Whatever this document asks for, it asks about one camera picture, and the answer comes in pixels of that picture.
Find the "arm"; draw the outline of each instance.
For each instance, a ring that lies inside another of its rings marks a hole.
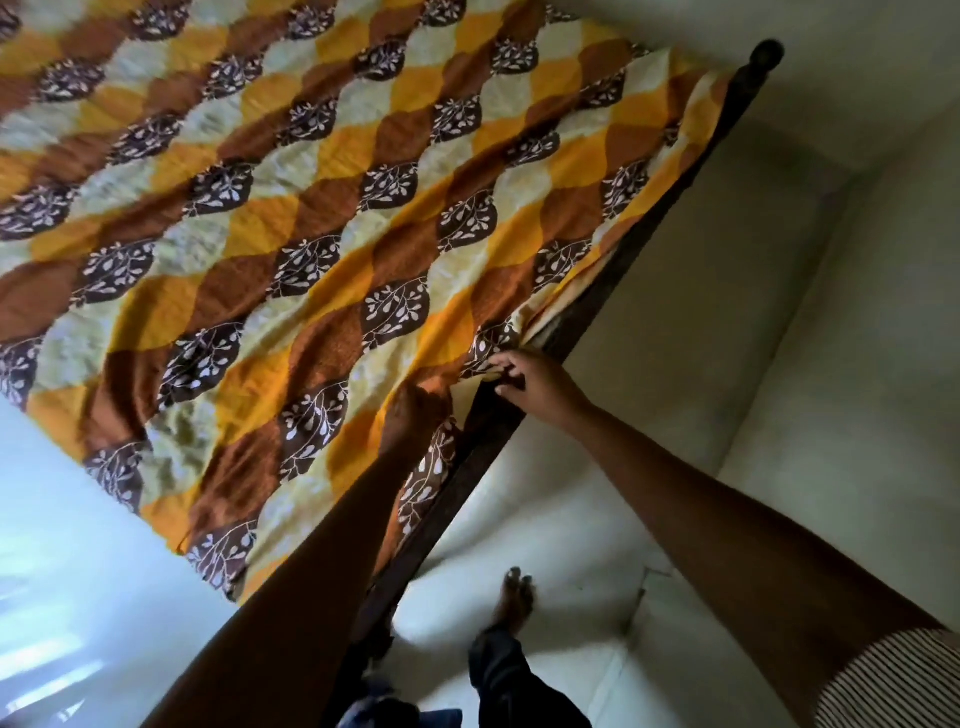
[[[700,473],[595,407],[540,354],[492,357],[525,388],[497,393],[578,440],[731,631],[801,725],[825,684],[870,644],[941,628],[835,548]]]
[[[380,456],[210,641],[145,727],[319,725],[396,494],[444,411],[443,400],[418,387],[397,391]]]

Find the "hand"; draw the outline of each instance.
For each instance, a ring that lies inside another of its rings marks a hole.
[[[448,412],[446,398],[430,394],[411,381],[403,382],[387,410],[380,452],[405,453],[419,460]]]
[[[523,389],[511,384],[498,386],[496,393],[500,397],[568,434],[573,434],[594,409],[564,368],[540,352],[503,352],[491,356],[489,361],[503,367],[506,376],[522,376],[525,380]]]

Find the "leg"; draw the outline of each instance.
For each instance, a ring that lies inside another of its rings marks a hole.
[[[589,728],[570,699],[531,672],[523,656],[516,635],[533,612],[535,597],[533,579],[521,579],[520,569],[510,569],[492,626],[470,648],[470,683],[480,693],[481,728],[544,724]]]

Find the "orange and brown bedspread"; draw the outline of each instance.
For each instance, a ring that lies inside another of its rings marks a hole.
[[[249,595],[372,462],[399,383],[521,341],[725,90],[540,0],[5,2],[0,392]]]

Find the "forearm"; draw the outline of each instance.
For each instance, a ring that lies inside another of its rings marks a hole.
[[[609,413],[571,430],[801,724],[876,640],[939,626],[836,549]]]
[[[221,629],[144,726],[318,725],[417,456],[381,455]]]

